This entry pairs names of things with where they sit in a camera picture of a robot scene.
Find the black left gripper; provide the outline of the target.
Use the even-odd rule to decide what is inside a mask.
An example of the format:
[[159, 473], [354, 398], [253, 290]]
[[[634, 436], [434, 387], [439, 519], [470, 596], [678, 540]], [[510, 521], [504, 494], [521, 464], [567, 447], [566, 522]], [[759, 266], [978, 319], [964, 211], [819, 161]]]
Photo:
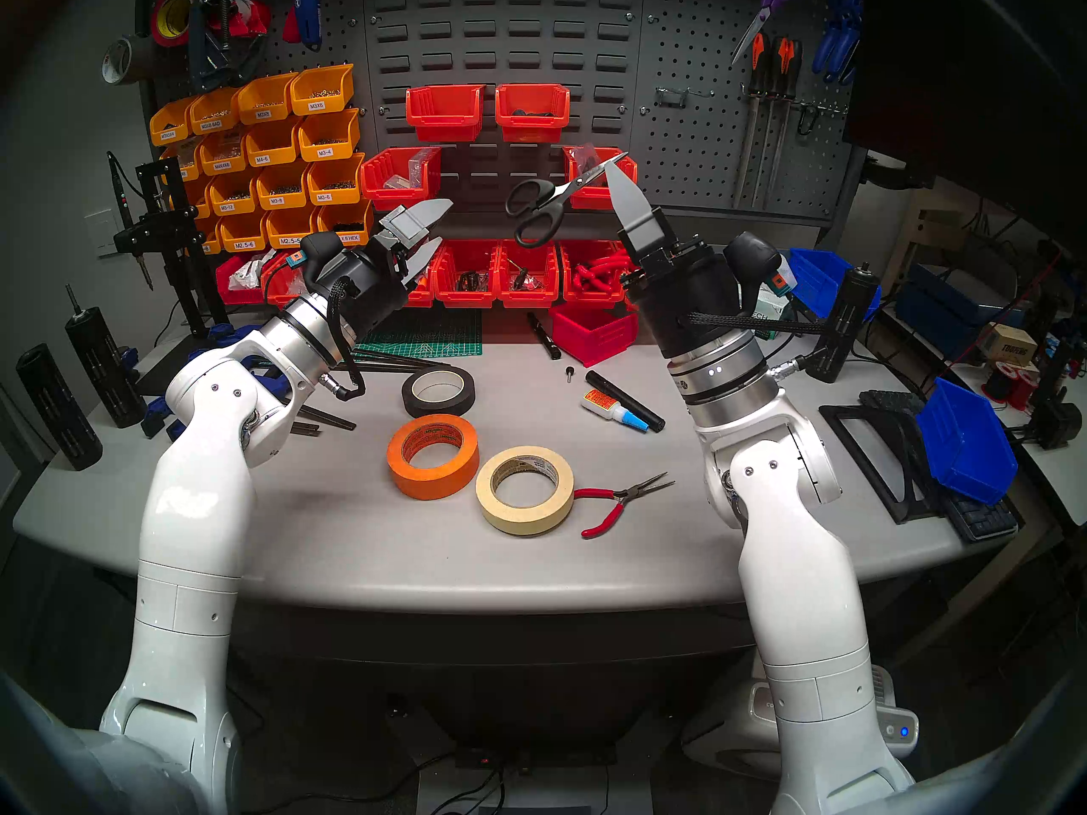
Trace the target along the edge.
[[[396, 206], [378, 221], [379, 240], [340, 250], [339, 261], [327, 271], [327, 299], [328, 310], [342, 325], [354, 334], [368, 334], [407, 305], [418, 275], [429, 267], [442, 238], [421, 242], [452, 206], [446, 198]], [[413, 252], [407, 248], [417, 244]]]

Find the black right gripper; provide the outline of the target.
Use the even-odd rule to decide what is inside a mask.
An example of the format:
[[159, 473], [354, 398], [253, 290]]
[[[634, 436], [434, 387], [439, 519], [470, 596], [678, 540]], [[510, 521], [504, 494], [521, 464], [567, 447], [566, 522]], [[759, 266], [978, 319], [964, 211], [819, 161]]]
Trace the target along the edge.
[[[677, 239], [661, 209], [649, 203], [617, 163], [608, 164], [605, 179], [621, 223], [620, 239], [630, 258], [671, 253]], [[725, 251], [724, 246], [700, 242], [671, 259], [659, 252], [627, 274], [627, 297], [664, 358], [679, 358], [730, 331], [728, 326], [694, 323], [690, 314], [730, 318], [755, 312], [757, 285], [738, 281]]]

